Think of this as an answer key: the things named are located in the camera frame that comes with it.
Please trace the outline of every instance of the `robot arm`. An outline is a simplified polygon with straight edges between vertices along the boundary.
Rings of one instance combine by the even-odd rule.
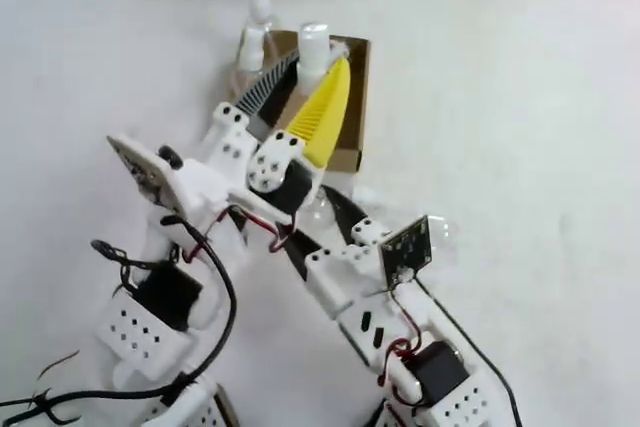
[[[258,147],[246,131],[248,122],[233,105],[221,104],[199,160],[182,160],[168,148],[156,155],[126,137],[109,138],[153,204],[142,261],[163,262],[178,246],[186,260],[198,258],[207,268],[206,275],[172,262],[163,264],[166,268],[130,268],[131,289],[121,289],[111,299],[95,331],[109,355],[118,359],[99,386],[115,390],[100,392],[132,398],[124,389],[136,375],[138,381],[142,377],[163,387],[145,395],[133,392],[133,398],[160,399],[134,425],[176,427],[192,425],[196,418],[237,425],[207,372],[207,360],[224,345],[235,309],[226,269],[220,269],[209,244],[233,276],[241,266],[231,265],[231,259],[245,246],[225,214],[236,209],[276,235],[272,247],[285,246],[309,292],[378,376],[390,425],[509,425],[496,413],[500,386],[490,370],[497,370],[416,276],[431,260],[428,218],[392,233],[326,188],[348,245],[323,248],[295,230],[295,214],[314,198],[323,169],[306,159],[305,140],[292,133],[276,131]],[[194,334],[211,330],[227,311],[222,335],[212,339],[210,332]],[[203,358],[203,349],[196,348],[201,345],[216,347]],[[4,425],[51,412],[55,406],[45,407]]]
[[[381,415],[391,425],[513,425],[496,382],[502,374],[416,275],[431,261],[428,218],[392,233],[326,191],[350,244],[322,248],[298,231],[286,249],[309,292],[385,387]],[[517,410],[514,417],[520,425]]]

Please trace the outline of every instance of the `brown cardboard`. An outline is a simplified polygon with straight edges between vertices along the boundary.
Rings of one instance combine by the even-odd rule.
[[[296,32],[281,30],[274,31],[273,40],[278,52],[288,52],[297,46],[298,34]],[[351,65],[351,88],[347,110],[342,124],[342,130],[338,137],[336,149],[329,159],[327,170],[338,172],[357,172],[362,159],[362,146],[364,143],[364,119],[367,106],[367,81],[369,79],[369,57],[371,42],[355,37],[341,37],[332,35],[332,39],[346,42],[349,47],[349,63]],[[276,128],[287,125],[298,109],[302,101],[296,91],[291,95]]]

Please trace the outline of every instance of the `white table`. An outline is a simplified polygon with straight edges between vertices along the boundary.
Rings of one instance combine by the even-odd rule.
[[[633,425],[640,0],[274,1],[286,27],[322,19],[372,40],[357,184],[458,223],[459,265],[425,275],[510,380],[525,425]],[[116,269],[88,241],[140,248],[143,202],[104,135],[193,145],[245,13],[242,0],[0,0],[0,12],[8,398],[103,307]],[[220,358],[241,420],[357,425],[372,377],[292,269],[271,264],[239,281]]]

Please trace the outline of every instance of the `bracket hole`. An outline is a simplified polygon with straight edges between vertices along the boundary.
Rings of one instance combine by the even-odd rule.
[[[366,332],[367,330],[369,330],[370,326],[371,326],[371,312],[366,311],[365,313],[362,314],[362,321],[360,322],[360,330],[362,330],[363,332]]]

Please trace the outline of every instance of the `white bracket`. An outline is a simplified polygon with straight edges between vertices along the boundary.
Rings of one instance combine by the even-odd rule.
[[[150,381],[165,375],[191,344],[189,336],[173,330],[124,290],[109,301],[95,334],[122,360],[114,373],[138,371]],[[115,384],[127,380],[117,377]]]
[[[284,130],[277,130],[260,146],[248,165],[249,185],[267,193],[282,185],[292,160],[302,157],[305,142]]]
[[[358,244],[377,246],[391,231],[378,221],[369,217],[362,219],[351,228],[351,237]]]

